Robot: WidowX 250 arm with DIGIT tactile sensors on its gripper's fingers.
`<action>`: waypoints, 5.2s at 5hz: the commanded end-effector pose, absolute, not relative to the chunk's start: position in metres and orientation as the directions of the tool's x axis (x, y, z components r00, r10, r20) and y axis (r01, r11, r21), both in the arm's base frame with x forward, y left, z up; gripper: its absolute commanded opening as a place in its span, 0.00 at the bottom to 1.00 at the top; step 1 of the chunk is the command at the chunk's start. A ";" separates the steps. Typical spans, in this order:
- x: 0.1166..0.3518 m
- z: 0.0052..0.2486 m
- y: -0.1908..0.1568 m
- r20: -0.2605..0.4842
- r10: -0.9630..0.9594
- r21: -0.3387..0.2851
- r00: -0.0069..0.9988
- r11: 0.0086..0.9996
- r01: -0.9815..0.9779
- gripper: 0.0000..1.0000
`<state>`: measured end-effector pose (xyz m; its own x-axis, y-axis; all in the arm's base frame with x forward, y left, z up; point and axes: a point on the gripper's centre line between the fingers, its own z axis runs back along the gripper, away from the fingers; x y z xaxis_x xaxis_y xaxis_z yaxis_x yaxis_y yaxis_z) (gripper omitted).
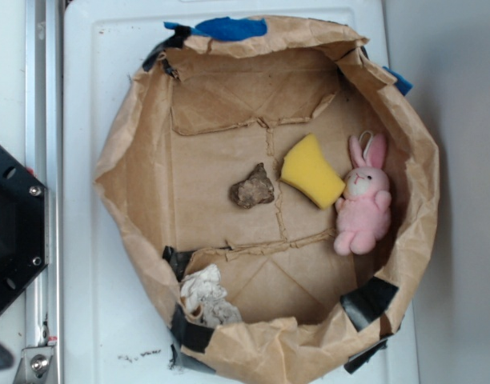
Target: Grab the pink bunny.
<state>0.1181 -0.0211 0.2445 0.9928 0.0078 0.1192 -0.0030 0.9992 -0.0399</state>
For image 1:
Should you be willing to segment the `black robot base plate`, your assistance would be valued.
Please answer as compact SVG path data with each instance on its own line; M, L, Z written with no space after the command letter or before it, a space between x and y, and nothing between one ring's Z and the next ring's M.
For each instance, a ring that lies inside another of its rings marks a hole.
M46 267L46 192L0 146L0 316Z

